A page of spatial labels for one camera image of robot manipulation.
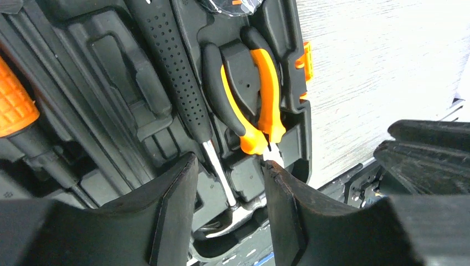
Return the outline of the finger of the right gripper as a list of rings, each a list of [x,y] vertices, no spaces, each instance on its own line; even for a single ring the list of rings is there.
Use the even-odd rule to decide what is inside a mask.
[[[374,158],[411,194],[469,195],[469,152],[384,141]]]
[[[469,141],[468,122],[399,120],[387,131],[402,141]]]

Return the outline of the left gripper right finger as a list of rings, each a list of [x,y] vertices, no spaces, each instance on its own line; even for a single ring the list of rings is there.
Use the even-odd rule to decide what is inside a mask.
[[[359,209],[263,164],[276,265],[468,265],[469,197],[389,196]]]

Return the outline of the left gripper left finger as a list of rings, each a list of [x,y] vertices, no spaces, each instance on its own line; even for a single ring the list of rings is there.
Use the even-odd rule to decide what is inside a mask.
[[[2,265],[185,265],[198,159],[97,209],[54,199],[1,201]]]

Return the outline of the black tool kit case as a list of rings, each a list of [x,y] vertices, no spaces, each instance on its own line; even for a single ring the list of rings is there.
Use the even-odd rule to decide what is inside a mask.
[[[198,159],[198,180],[185,265],[207,265],[269,221],[263,164],[278,160],[306,182],[311,175],[311,118],[296,1],[264,1],[251,16],[209,12],[198,1],[171,1],[186,53],[201,87],[212,142],[239,203],[263,196],[266,205],[235,231],[206,238],[228,208],[203,147],[183,123],[156,59],[126,1],[2,1],[1,59],[40,112],[38,126],[98,208],[160,177],[187,153]],[[239,137],[214,113],[203,88],[202,47],[221,47],[254,27],[267,41],[280,80],[286,129],[280,157],[244,153]],[[43,198],[87,207],[1,137],[1,201]]]

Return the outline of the orange handled pliers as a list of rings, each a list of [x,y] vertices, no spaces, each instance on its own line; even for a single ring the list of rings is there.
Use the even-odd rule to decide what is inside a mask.
[[[203,88],[216,116],[239,137],[241,150],[264,160],[280,157],[286,132],[273,53],[254,27],[221,47],[202,47]]]

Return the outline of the orange handled screwdriver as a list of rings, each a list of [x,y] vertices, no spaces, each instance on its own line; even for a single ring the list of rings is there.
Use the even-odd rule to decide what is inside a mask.
[[[8,64],[1,59],[1,137],[18,148],[32,167],[40,167],[89,208],[97,203],[80,187],[79,179],[38,126],[40,112]]]

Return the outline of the claw hammer black handle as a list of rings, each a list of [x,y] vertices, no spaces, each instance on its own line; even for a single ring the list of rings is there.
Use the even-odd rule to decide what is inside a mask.
[[[223,189],[228,208],[218,227],[209,227],[202,232],[206,238],[227,235],[246,223],[255,210],[264,207],[266,200],[258,196],[242,204],[233,193],[212,142],[208,110],[186,53],[171,1],[126,1],[126,6],[156,59],[162,82],[172,96],[181,122],[190,137],[203,147]]]

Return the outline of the small round bit holder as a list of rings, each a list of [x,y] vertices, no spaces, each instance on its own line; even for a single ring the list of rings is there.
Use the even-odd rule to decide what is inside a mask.
[[[198,2],[211,13],[242,17],[253,15],[264,0],[200,0]]]

